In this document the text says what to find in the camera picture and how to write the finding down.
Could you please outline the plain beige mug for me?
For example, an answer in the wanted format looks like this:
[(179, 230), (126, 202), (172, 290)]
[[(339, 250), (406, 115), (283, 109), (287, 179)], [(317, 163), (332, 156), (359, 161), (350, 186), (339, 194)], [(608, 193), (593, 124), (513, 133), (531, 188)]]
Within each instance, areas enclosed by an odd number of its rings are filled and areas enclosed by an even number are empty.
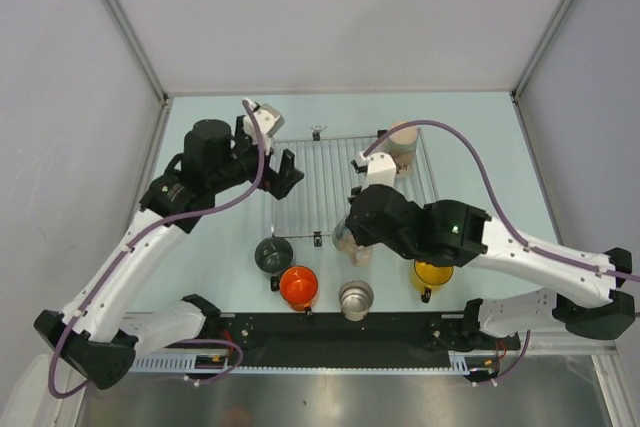
[(370, 265), (373, 253), (370, 258), (363, 258), (361, 256), (364, 246), (359, 246), (355, 243), (353, 233), (346, 226), (345, 217), (335, 226), (332, 232), (332, 242), (339, 252), (348, 257), (352, 265), (356, 267), (367, 267)]

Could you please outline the yellow mug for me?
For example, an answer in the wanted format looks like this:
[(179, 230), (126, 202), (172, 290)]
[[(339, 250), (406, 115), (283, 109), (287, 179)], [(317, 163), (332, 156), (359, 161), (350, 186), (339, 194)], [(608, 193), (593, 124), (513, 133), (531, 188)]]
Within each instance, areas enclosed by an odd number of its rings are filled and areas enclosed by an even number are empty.
[(415, 260), (410, 273), (410, 281), (419, 293), (422, 303), (429, 303), (433, 293), (446, 285), (453, 277), (452, 266), (437, 267)]

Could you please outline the beige floral mug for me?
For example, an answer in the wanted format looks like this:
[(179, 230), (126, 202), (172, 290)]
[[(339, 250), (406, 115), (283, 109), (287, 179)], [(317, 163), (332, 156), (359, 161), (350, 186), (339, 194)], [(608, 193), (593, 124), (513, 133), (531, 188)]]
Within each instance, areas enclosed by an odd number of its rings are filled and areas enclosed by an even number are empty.
[(384, 144), (384, 150), (393, 158), (396, 165), (396, 177), (404, 178), (411, 173), (416, 159), (418, 128), (410, 126), (390, 135)]

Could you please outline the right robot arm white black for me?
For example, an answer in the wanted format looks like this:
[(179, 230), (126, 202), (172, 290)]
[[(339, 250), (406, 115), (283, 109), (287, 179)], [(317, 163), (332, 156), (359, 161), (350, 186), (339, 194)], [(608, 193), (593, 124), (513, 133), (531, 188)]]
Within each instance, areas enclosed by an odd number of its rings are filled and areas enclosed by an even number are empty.
[(382, 244), (435, 268), (485, 269), (537, 285), (510, 298), (469, 301), (461, 335), (473, 348), (552, 327), (616, 340), (636, 320), (634, 298), (620, 289), (631, 273), (623, 249), (584, 253), (526, 238), (480, 208), (454, 200), (420, 206), (384, 185), (363, 189), (349, 203), (346, 227), (359, 246)]

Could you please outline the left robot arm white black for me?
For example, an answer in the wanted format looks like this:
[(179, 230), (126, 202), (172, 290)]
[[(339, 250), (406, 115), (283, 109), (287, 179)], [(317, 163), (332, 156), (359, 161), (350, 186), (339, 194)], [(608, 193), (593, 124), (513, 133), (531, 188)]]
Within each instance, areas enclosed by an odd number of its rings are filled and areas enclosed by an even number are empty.
[(163, 257), (205, 215), (220, 211), (218, 194), (243, 183), (285, 198), (304, 175), (286, 152), (269, 166), (272, 140), (284, 119), (255, 113), (230, 126), (204, 119), (186, 133), (182, 152), (153, 180), (132, 223), (92, 280), (62, 310), (44, 310), (35, 330), (52, 348), (48, 381), (64, 360), (85, 381), (104, 390), (118, 383), (144, 355), (176, 343), (207, 347), (221, 334), (219, 309), (197, 294), (140, 320), (125, 316)]

